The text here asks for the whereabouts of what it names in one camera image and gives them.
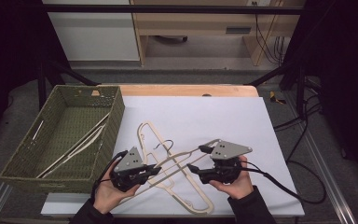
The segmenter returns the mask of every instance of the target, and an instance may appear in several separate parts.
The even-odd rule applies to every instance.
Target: white wall
[[[45,4],[128,5],[129,0],[43,0]],[[139,61],[130,13],[49,13],[69,61]]]

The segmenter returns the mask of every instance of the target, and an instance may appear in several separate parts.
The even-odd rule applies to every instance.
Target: person's left hand
[[[112,168],[116,165],[117,161],[114,161],[106,173],[103,175],[102,180],[110,179],[110,172]],[[112,209],[114,209],[121,200],[135,195],[136,190],[141,187],[140,185],[135,185],[132,189],[123,192],[115,188],[111,180],[103,181],[100,183],[99,187],[95,193],[95,202],[94,207],[100,211],[102,214],[107,214]]]

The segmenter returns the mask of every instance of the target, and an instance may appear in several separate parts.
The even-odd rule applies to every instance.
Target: storage box
[[[89,193],[112,159],[124,109],[118,86],[56,86],[0,178],[25,191]],[[81,152],[37,177],[78,143]]]

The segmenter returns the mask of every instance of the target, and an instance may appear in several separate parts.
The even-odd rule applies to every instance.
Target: white tabletop
[[[124,96],[123,98],[126,109],[114,154],[132,147],[138,147],[140,150],[137,129],[141,123],[150,121],[165,140],[173,140],[171,153],[189,151],[216,138],[251,147],[254,151],[246,154],[248,161],[296,192],[263,98],[182,96]],[[166,156],[163,147],[153,149],[158,141],[147,127],[144,128],[144,134],[145,142],[148,144],[146,147],[155,150],[161,158]],[[200,152],[193,154],[183,164],[193,161],[201,154]],[[212,168],[213,163],[208,157],[204,157],[194,164],[200,169],[209,169]],[[191,176],[213,203],[213,210],[208,216],[233,215],[225,193],[217,191],[210,185],[202,185],[197,175],[191,174]],[[304,216],[304,210],[297,199],[260,174],[251,173],[251,178],[259,187],[273,216]],[[173,175],[172,181],[174,182],[172,191],[179,197],[200,210],[207,206],[182,173]],[[138,191],[143,189],[148,189],[147,183]],[[50,193],[41,213],[47,216],[72,216],[88,197],[87,194]],[[159,188],[151,188],[130,199],[115,208],[112,213],[116,217],[192,215],[165,189]]]

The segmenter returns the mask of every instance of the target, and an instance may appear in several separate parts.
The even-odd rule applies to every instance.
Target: person's right hand
[[[248,161],[244,156],[239,156],[239,158],[241,161]],[[241,164],[242,167],[247,167],[246,162],[242,162]],[[238,178],[229,185],[225,185],[215,180],[211,180],[209,183],[217,190],[228,194],[232,199],[241,199],[254,191],[251,177],[247,171],[241,171]]]

